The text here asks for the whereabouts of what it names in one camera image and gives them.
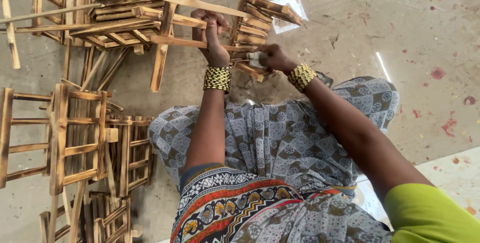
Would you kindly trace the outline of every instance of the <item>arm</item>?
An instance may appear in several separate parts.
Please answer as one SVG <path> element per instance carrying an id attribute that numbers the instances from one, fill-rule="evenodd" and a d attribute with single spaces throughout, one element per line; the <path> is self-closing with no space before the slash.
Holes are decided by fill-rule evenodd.
<path id="1" fill-rule="evenodd" d="M 286 75 L 298 66 L 278 45 L 263 46 L 260 50 L 269 55 L 263 62 L 265 65 Z M 433 186 L 362 112 L 331 91 L 320 79 L 315 77 L 310 81 L 303 93 L 368 177 L 382 202 L 387 192 L 398 185 L 420 183 Z"/>
<path id="2" fill-rule="evenodd" d="M 207 49 L 200 49 L 212 67 L 226 67 L 230 61 L 229 53 L 220 46 L 217 34 L 228 22 L 223 16 L 197 9 L 192 17 L 206 20 L 207 28 L 192 28 L 192 39 L 208 41 Z M 207 163 L 225 163 L 225 125 L 224 95 L 219 89 L 206 89 L 201 100 L 200 113 L 193 130 L 190 146 L 187 150 L 185 171 L 190 167 Z"/>

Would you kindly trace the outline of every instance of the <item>green sleeve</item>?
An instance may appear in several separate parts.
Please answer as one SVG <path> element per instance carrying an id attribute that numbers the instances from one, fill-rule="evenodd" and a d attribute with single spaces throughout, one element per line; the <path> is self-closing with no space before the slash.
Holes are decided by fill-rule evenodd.
<path id="1" fill-rule="evenodd" d="M 392 243 L 480 242 L 480 222 L 435 187 L 399 185 L 384 203 L 396 231 Z"/>

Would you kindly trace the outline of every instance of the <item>woman's left hand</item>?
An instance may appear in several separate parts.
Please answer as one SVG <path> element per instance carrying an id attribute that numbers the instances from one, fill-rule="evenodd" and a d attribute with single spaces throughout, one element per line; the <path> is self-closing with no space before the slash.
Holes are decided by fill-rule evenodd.
<path id="1" fill-rule="evenodd" d="M 196 9 L 191 13 L 191 17 L 207 22 L 206 29 L 192 27 L 191 37 L 193 40 L 208 43 L 206 49 L 200 48 L 200 51 L 207 58 L 208 65 L 211 67 L 227 67 L 230 62 L 230 55 L 220 45 L 217 35 L 222 33 L 224 26 L 228 26 L 228 21 L 221 14 L 203 9 Z"/>

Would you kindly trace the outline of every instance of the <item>stack of bangles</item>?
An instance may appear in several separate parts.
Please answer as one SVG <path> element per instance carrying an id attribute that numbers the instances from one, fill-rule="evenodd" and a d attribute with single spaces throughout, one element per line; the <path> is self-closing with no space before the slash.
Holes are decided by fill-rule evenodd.
<path id="1" fill-rule="evenodd" d="M 203 89 L 216 88 L 225 91 L 228 94 L 230 91 L 230 80 L 232 77 L 231 72 L 227 71 L 229 67 L 208 67 L 205 71 L 205 81 L 203 83 Z M 317 74 L 310 69 L 306 63 L 298 65 L 289 75 L 288 81 L 299 91 L 303 92 L 303 89 L 307 84 L 315 78 Z"/>

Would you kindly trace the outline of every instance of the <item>hand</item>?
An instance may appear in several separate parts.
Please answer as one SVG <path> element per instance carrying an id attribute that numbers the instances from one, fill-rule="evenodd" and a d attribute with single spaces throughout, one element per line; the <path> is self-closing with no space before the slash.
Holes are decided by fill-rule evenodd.
<path id="1" fill-rule="evenodd" d="M 261 64 L 274 70 L 281 71 L 285 75 L 289 75 L 293 69 L 299 65 L 297 62 L 289 58 L 283 49 L 276 43 L 262 45 L 257 50 L 268 54 L 268 58 L 260 59 Z"/>
<path id="2" fill-rule="evenodd" d="M 222 27 L 228 26 L 228 21 L 221 14 L 203 9 L 196 9 L 190 15 L 192 18 L 207 21 L 206 29 L 192 27 L 191 37 L 193 40 L 208 43 L 207 49 L 199 48 L 207 58 L 208 65 L 211 67 L 228 67 L 230 55 L 220 45 L 217 36 L 217 34 L 222 33 Z"/>

